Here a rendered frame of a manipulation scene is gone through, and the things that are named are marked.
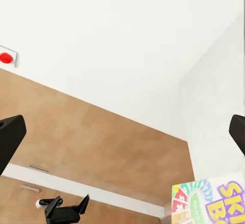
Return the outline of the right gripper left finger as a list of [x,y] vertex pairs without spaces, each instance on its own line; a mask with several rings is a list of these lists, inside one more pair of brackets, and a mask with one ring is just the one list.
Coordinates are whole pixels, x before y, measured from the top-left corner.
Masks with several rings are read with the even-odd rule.
[[27,133],[22,115],[0,121],[0,176]]

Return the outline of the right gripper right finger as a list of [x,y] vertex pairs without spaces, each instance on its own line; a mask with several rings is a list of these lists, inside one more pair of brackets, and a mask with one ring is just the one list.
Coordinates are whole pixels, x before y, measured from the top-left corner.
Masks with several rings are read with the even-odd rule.
[[229,134],[236,142],[237,146],[240,148],[242,153],[245,156],[245,117],[240,115],[233,115],[230,127]]

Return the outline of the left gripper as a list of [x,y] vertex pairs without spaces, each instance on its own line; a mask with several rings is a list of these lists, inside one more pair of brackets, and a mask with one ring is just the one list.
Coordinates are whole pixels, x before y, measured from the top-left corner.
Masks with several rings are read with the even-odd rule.
[[89,202],[89,195],[83,199],[78,206],[72,207],[57,207],[61,197],[57,196],[48,207],[44,209],[47,224],[71,224],[78,223],[80,220],[79,214],[84,214]]

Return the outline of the board game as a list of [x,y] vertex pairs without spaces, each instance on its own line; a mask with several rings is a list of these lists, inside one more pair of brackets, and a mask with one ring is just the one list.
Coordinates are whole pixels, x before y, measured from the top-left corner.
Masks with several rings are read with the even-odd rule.
[[173,185],[171,224],[245,224],[245,171]]

